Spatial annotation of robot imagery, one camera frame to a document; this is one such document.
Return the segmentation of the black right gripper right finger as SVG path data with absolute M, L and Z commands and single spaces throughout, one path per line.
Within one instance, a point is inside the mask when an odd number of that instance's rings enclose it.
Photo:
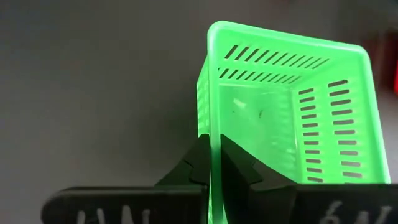
M 228 224 L 290 224 L 295 182 L 223 134 L 221 177 Z

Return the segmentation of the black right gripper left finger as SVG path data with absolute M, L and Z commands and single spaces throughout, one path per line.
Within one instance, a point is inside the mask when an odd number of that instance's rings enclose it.
M 178 164 L 156 185 L 210 185 L 211 147 L 209 134 L 201 134 Z

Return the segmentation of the green slotted plastic basket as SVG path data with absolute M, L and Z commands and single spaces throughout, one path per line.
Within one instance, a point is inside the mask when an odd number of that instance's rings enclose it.
M 359 45 L 213 23 L 197 80 L 211 146 L 210 224 L 232 224 L 221 137 L 298 183 L 391 181 L 368 53 Z

